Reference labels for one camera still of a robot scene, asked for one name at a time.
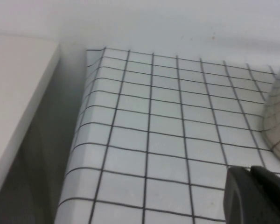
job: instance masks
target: white surface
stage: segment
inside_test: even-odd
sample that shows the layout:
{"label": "white surface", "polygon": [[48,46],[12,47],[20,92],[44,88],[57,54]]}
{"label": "white surface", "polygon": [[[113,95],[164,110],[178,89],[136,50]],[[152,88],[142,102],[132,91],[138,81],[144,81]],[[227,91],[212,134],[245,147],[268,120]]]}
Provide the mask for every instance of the white surface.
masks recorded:
{"label": "white surface", "polygon": [[[280,0],[0,0],[0,33],[61,43],[39,113],[55,208],[83,94],[86,46],[278,67]],[[131,60],[150,63],[151,56]]]}
{"label": "white surface", "polygon": [[0,187],[58,60],[56,42],[0,35]]}
{"label": "white surface", "polygon": [[2,0],[0,32],[90,48],[280,64],[280,0]]}
{"label": "white surface", "polygon": [[[117,57],[117,52],[121,59],[127,57],[126,51],[111,49],[107,49],[105,55]],[[133,60],[142,59],[141,54],[131,55]],[[115,61],[102,58],[104,66],[117,67]],[[254,125],[262,112],[255,108],[263,106],[262,94],[265,92],[247,90],[247,101],[241,99],[241,92],[238,92],[244,90],[244,86],[235,86],[235,83],[247,81],[254,85],[248,87],[258,89],[259,83],[270,84],[266,81],[273,74],[263,73],[263,76],[258,76],[259,81],[254,82],[254,76],[250,76],[246,64],[241,64],[241,68],[227,64],[225,68],[222,61],[218,62],[221,64],[183,61],[184,68],[198,72],[179,69],[179,72],[183,71],[181,79],[177,75],[176,58],[157,57],[158,64],[175,68],[160,69],[153,65],[153,72],[155,68],[162,72],[153,73],[152,76],[140,73],[130,76],[123,70],[100,68],[94,84],[96,92],[85,87],[88,92],[83,101],[89,100],[89,107],[84,117],[87,116],[90,123],[84,125],[82,122],[80,128],[80,123],[77,123],[56,224],[74,224],[80,220],[91,224],[142,223],[143,207],[145,224],[163,220],[168,223],[191,223],[193,218],[197,224],[224,223],[223,196],[229,166],[266,166],[280,175],[280,162],[267,150]],[[209,73],[216,73],[210,74],[214,78],[206,78],[204,82],[206,74],[201,72],[201,66]],[[147,70],[147,67],[152,68],[150,64],[134,64],[134,68],[141,71]],[[94,80],[96,72],[90,74],[94,68],[88,69],[87,79]],[[122,83],[118,82],[119,71],[125,74]],[[158,83],[154,80],[167,78],[169,74],[175,77],[170,80],[177,85],[157,87]],[[131,89],[137,90],[137,96],[131,96],[135,92],[126,91],[125,88],[119,88],[119,94],[113,90],[106,92],[104,85],[107,83],[101,80],[113,79],[113,75],[122,87],[127,82],[132,83],[134,87]],[[148,77],[148,82],[144,84],[137,76]],[[196,84],[201,84],[200,90],[204,91],[197,93],[197,89],[192,88]],[[99,93],[105,94],[102,100],[97,98]],[[255,93],[260,95],[262,102],[252,97]],[[102,112],[102,109],[108,110],[108,113]],[[83,110],[78,121],[81,122],[82,116]],[[99,173],[101,181],[97,181],[97,176],[93,178],[92,172]],[[83,209],[81,218],[77,218],[80,201],[93,203],[86,203],[88,209]],[[68,221],[60,218],[65,210],[67,215],[72,214]]]}

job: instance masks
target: grid-patterned cylinder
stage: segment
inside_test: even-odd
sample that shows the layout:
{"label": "grid-patterned cylinder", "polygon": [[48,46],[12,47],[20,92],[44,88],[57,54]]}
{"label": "grid-patterned cylinder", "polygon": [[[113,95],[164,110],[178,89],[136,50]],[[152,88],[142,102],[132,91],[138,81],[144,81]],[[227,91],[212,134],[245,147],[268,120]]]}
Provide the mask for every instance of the grid-patterned cylinder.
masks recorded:
{"label": "grid-patterned cylinder", "polygon": [[261,131],[267,145],[280,159],[280,71],[275,78],[265,103]]}

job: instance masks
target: white wall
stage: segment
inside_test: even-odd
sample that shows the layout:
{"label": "white wall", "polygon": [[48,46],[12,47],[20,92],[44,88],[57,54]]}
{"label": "white wall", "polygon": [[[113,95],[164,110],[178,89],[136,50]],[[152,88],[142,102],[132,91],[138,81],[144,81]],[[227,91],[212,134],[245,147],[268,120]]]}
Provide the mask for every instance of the white wall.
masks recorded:
{"label": "white wall", "polygon": [[0,33],[62,43],[38,114],[56,203],[82,95],[86,46],[278,66],[280,0],[0,0]]}

